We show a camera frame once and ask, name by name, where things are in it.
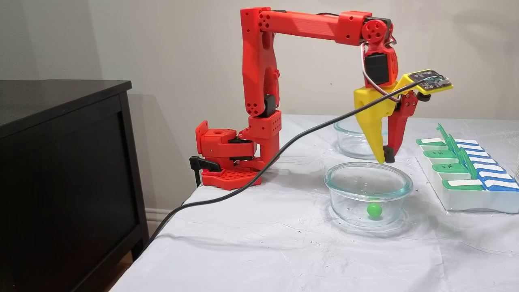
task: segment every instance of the black cable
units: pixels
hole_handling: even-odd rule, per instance
[[[221,202],[223,200],[226,200],[228,198],[231,198],[231,197],[234,197],[235,195],[243,192],[244,190],[246,190],[248,187],[250,187],[256,180],[258,180],[258,178],[260,178],[260,176],[265,173],[265,171],[270,167],[272,166],[272,164],[274,164],[274,162],[276,162],[276,160],[279,158],[279,156],[281,156],[281,153],[283,153],[290,145],[292,145],[295,141],[299,140],[299,138],[303,137],[303,136],[306,136],[312,132],[315,132],[317,130],[320,130],[324,127],[328,127],[330,125],[333,125],[341,120],[344,120],[345,118],[347,117],[351,117],[353,115],[356,115],[360,112],[362,112],[363,110],[365,109],[368,109],[394,95],[397,95],[397,94],[400,94],[420,83],[422,83],[423,81],[427,80],[427,79],[431,79],[431,78],[435,78],[437,76],[431,76],[431,77],[427,77],[427,78],[424,78],[420,81],[415,81],[413,83],[410,83],[402,88],[399,88],[393,92],[390,92],[382,97],[380,97],[379,99],[377,100],[374,100],[366,105],[364,105],[363,107],[360,107],[358,109],[355,109],[347,114],[344,114],[340,117],[337,117],[337,118],[334,118],[328,122],[325,122],[325,123],[322,123],[318,126],[315,126],[311,129],[308,129],[302,133],[299,133],[297,136],[295,136],[294,138],[292,138],[290,141],[288,141],[283,147],[281,147],[281,149],[278,151],[278,153],[276,153],[274,155],[274,157],[272,157],[272,159],[265,165],[265,167],[260,170],[257,175],[251,179],[251,181],[249,181],[246,185],[242,186],[241,188],[235,190],[235,191],[232,191],[228,194],[226,194],[225,196],[221,196],[219,198],[214,198],[212,200],[207,200],[207,201],[199,201],[199,202],[193,202],[193,203],[188,203],[188,204],[185,204],[185,205],[182,205],[178,208],[176,208],[175,210],[171,211],[169,214],[166,215],[166,217],[164,217],[164,220],[162,220],[162,222],[159,224],[159,226],[157,227],[157,229],[155,230],[155,232],[153,233],[153,235],[149,238],[149,241],[146,243],[146,245],[144,246],[144,248],[142,249],[142,252],[141,254],[148,248],[149,244],[157,237],[157,235],[160,233],[160,231],[162,231],[162,228],[164,228],[164,225],[166,225],[166,223],[168,223],[168,221],[171,219],[171,217],[173,217],[178,211],[180,210],[183,210],[185,208],[189,208],[189,207],[194,207],[194,206],[201,206],[201,205],[207,205],[207,204],[212,204],[212,203],[218,203],[218,202]]]
[[[339,16],[339,14],[335,14],[335,13],[328,13],[328,12],[316,13],[316,15],[333,15],[333,16]]]

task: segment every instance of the black cabinet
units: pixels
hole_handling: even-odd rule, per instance
[[[0,81],[0,291],[96,291],[148,240],[129,81]]]

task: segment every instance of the white wire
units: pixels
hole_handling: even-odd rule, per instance
[[[360,53],[361,53],[361,62],[362,62],[362,74],[364,74],[364,77],[366,78],[367,82],[373,86],[373,88],[378,91],[380,94],[382,95],[386,95],[387,92],[385,92],[382,88],[380,88],[380,86],[376,85],[375,82],[373,82],[373,80],[371,80],[371,78],[367,75],[366,73],[366,64],[364,63],[364,55],[365,55],[365,51],[364,51],[364,45],[366,43],[362,43],[360,45]],[[394,102],[399,102],[400,100],[397,99],[397,98],[394,98],[394,97],[390,97],[390,99]]]

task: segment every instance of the black clamp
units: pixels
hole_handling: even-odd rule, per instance
[[[199,156],[191,156],[189,158],[189,164],[191,166],[191,169],[195,171],[196,187],[198,187],[201,183],[199,172],[201,169],[207,169],[210,172],[222,172],[220,164],[207,159],[203,159]]]

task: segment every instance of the red perforated base plate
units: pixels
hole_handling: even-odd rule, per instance
[[[203,185],[214,185],[224,190],[241,188],[246,185],[257,174],[256,171],[246,170],[240,167],[225,169],[222,176],[208,176],[202,174]],[[254,182],[254,185],[261,183],[261,178]]]

